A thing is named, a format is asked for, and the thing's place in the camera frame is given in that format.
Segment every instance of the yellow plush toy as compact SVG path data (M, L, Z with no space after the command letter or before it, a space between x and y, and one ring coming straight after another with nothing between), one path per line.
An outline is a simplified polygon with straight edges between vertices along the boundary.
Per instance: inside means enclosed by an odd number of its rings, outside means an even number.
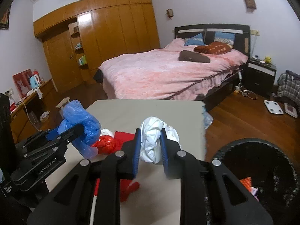
M272 63L272 58L271 57L265 57L265 60L264 60L266 63Z

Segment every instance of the black headboard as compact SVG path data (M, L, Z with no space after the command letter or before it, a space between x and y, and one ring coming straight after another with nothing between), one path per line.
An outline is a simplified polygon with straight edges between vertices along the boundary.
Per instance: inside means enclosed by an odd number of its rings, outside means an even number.
M204 43L210 44L214 41L215 32L235 34L233 48L250 57L250 26L232 24L203 24L175 27L175 38L191 38L202 33Z

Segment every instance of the wall socket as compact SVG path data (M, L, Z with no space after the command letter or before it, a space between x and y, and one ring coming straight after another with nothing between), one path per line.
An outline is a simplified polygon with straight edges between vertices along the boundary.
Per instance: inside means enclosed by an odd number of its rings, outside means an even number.
M11 96L13 93L14 93L13 89L12 89L12 88L9 88L9 89L5 92L5 95Z
M257 36L260 35L260 31L257 31L257 30L250 30L250 33L251 33L251 35L257 35Z

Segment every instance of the light blue kettle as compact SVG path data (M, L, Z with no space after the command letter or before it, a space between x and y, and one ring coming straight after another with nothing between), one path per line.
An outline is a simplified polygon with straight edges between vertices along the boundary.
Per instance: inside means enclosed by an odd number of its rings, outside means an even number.
M35 74L30 78L31 89L35 89L39 87L39 83L40 83L40 78L38 75Z

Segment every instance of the black nightstand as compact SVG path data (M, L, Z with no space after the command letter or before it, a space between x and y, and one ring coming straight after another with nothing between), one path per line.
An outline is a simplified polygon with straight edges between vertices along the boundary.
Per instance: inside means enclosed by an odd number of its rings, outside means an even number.
M270 99L275 75L275 65L261 64L250 59L242 83L247 90Z

